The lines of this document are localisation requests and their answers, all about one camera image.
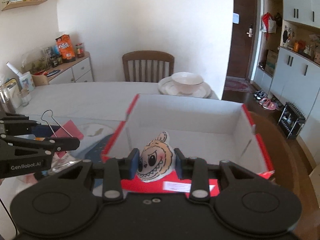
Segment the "door frame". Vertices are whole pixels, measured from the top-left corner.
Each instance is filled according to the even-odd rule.
[[[255,75],[256,67],[258,65],[261,37],[262,32],[260,31],[260,19],[263,13],[264,0],[255,0],[255,18],[256,21],[253,23],[253,43],[251,46],[250,58],[248,62],[247,74],[245,79],[252,81]]]

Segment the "white bowl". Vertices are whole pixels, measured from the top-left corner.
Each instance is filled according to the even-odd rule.
[[[196,92],[204,82],[202,76],[189,72],[178,72],[173,74],[171,78],[175,87],[184,95]]]

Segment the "cartoon plush toy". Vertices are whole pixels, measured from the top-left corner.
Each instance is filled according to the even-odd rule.
[[[170,174],[176,165],[176,155],[169,146],[169,134],[162,132],[140,154],[137,175],[143,182],[152,182]]]

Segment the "black cabinet handle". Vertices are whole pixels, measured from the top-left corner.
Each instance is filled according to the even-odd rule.
[[[306,67],[306,71],[305,71],[304,75],[306,75],[306,74],[307,74],[307,71],[308,71],[308,65],[307,65],[307,67]]]

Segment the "orange snack bag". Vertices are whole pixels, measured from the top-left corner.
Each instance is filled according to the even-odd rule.
[[[68,63],[76,60],[76,54],[73,50],[70,35],[63,34],[56,38],[59,52],[62,56],[63,63]]]

